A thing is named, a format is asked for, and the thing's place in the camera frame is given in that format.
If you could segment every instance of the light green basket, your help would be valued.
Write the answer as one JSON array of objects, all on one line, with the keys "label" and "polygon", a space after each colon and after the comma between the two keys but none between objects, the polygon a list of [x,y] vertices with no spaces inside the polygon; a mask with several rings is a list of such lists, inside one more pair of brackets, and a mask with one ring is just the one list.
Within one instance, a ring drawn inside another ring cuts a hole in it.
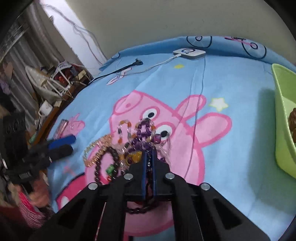
[{"label": "light green basket", "polygon": [[276,91],[276,162],[280,168],[296,178],[296,147],[288,118],[296,107],[296,74],[279,64],[272,65]]}]

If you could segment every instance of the silver screw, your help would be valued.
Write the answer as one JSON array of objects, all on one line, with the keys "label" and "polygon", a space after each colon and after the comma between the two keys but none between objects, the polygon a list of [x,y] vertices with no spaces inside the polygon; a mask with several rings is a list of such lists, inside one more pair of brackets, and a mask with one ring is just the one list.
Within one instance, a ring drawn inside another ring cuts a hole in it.
[{"label": "silver screw", "polygon": [[207,191],[207,190],[210,189],[210,185],[207,184],[207,183],[202,183],[202,184],[200,185],[200,187],[201,187],[202,190],[205,190],[205,191]]},{"label": "silver screw", "polygon": [[96,190],[98,188],[98,184],[96,184],[96,183],[90,183],[88,185],[88,187],[89,187],[90,190]]},{"label": "silver screw", "polygon": [[125,180],[132,180],[133,179],[133,175],[130,173],[125,174],[123,177]]},{"label": "silver screw", "polygon": [[165,177],[166,177],[167,179],[169,179],[169,180],[172,180],[172,179],[175,178],[175,175],[174,175],[173,173],[171,173],[171,172],[168,172],[168,173],[165,175]]}]

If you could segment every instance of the cartoon pig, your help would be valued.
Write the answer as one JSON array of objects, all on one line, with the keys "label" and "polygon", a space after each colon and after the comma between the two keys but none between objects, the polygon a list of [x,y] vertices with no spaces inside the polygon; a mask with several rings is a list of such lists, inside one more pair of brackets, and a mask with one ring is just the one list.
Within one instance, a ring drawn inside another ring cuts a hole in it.
[{"label": "cartoon pig", "polygon": [[77,136],[78,133],[85,127],[84,121],[77,120],[79,114],[71,117],[69,123],[66,125],[61,137],[66,137],[69,135]]},{"label": "cartoon pig", "polygon": [[[183,100],[176,109],[162,103],[146,93],[133,91],[122,97],[114,105],[113,113],[109,119],[110,131],[113,134],[113,143],[119,136],[117,126],[121,120],[129,120],[133,127],[142,118],[149,117],[155,124],[156,133],[162,135],[162,141],[171,138],[170,170],[182,176],[188,183],[199,185],[205,174],[205,163],[202,148],[218,141],[231,129],[231,119],[220,113],[207,113],[199,117],[194,126],[189,126],[187,120],[197,115],[206,104],[203,95],[190,95]],[[122,126],[123,139],[127,140],[126,127]],[[98,148],[94,148],[88,158],[92,158]],[[106,184],[106,168],[113,163],[109,154],[104,155],[101,161],[101,181]],[[85,185],[94,182],[95,166],[86,168]],[[77,188],[72,189],[71,195],[76,195]],[[130,208],[141,207],[136,203],[129,202]],[[173,214],[169,203],[162,203],[157,208],[145,214],[126,214],[125,235],[147,236],[159,233],[173,225]]]}]

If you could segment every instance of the blue bedsheet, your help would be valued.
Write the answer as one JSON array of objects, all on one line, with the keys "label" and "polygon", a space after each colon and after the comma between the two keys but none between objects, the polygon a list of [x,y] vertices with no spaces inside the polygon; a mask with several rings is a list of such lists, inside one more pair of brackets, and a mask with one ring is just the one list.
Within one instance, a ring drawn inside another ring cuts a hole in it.
[{"label": "blue bedsheet", "polygon": [[[207,56],[194,61],[176,58],[141,74],[112,74],[81,91],[62,112],[49,138],[60,120],[68,119],[70,125],[65,135],[75,134],[77,141],[73,156],[48,168],[53,207],[55,211],[61,207],[56,202],[59,194],[85,172],[85,147],[114,130],[116,113],[134,108],[134,114],[137,103],[153,103],[156,112],[167,112],[161,128],[175,132],[175,143],[184,146],[185,151],[190,151],[186,143],[191,144],[192,139],[196,138],[199,144],[192,147],[199,163],[191,169],[192,164],[189,165],[184,174],[189,172],[188,181],[210,183],[272,241],[278,240],[296,214],[296,180],[275,162],[275,86],[271,64],[279,63],[294,72],[296,67],[247,39],[197,36],[126,49],[113,56],[101,74],[131,64],[135,58],[144,64],[125,72],[140,72],[172,57],[173,50],[183,47],[205,50]],[[139,116],[145,115],[145,111],[139,110]],[[174,124],[176,115],[180,116],[178,123],[182,127]],[[183,131],[194,134],[186,139]],[[136,240],[172,237],[173,228],[169,228]]]}]

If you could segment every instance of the curtain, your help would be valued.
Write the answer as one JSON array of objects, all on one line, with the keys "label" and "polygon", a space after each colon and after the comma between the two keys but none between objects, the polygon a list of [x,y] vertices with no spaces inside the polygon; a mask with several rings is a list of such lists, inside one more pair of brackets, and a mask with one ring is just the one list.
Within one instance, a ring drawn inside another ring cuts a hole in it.
[{"label": "curtain", "polygon": [[[25,67],[50,69],[64,60],[48,38],[35,4],[17,18],[0,45],[0,79],[8,83],[14,107],[25,112],[29,131],[35,128],[40,103]],[[13,67],[11,78],[4,74],[8,64]]]}]

